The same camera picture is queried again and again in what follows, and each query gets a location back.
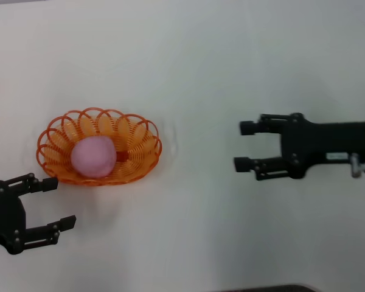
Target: pink ball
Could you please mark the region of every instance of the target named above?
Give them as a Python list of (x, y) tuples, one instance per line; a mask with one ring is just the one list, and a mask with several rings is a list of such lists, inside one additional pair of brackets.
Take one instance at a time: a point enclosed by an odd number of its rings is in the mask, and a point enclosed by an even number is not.
[(73, 168), (88, 178), (108, 176), (116, 163), (114, 142), (106, 136), (82, 139), (72, 150)]

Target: orange wire basket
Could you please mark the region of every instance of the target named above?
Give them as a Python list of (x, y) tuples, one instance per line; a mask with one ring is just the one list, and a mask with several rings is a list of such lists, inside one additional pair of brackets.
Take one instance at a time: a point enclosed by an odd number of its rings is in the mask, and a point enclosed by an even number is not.
[[(91, 136), (108, 136), (114, 142), (117, 161), (105, 178), (84, 177), (71, 164), (75, 144)], [(36, 159), (48, 175), (63, 183), (114, 186), (143, 178), (157, 165), (161, 151), (162, 143), (153, 122), (114, 109), (87, 108), (68, 111), (52, 120), (39, 136)]]

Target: soft pink object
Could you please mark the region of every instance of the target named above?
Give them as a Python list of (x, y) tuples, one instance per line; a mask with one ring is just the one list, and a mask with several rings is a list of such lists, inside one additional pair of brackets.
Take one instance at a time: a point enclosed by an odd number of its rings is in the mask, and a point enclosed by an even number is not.
[(103, 178), (109, 175), (116, 163), (114, 142), (106, 136), (82, 139), (71, 154), (73, 168), (88, 178)]

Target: white table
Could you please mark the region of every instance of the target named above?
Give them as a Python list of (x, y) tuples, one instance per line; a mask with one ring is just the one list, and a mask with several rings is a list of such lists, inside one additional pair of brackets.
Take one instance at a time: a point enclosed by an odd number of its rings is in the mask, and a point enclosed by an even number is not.
[(365, 291), (365, 176), (346, 165), (257, 182), (232, 158), (260, 113), (365, 120), (365, 0), (51, 0), (0, 5), (0, 179), (28, 172), (67, 110), (138, 113), (164, 154), (139, 182), (26, 195), (28, 227), (76, 214), (56, 246), (8, 255), (0, 292), (199, 292), (305, 283)]

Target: label sticker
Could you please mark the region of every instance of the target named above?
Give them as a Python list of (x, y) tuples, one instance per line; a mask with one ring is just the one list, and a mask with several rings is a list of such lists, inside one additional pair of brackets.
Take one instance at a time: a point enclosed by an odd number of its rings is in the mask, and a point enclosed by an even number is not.
[(347, 154), (346, 152), (326, 153), (326, 159), (327, 160), (348, 160), (349, 154)]

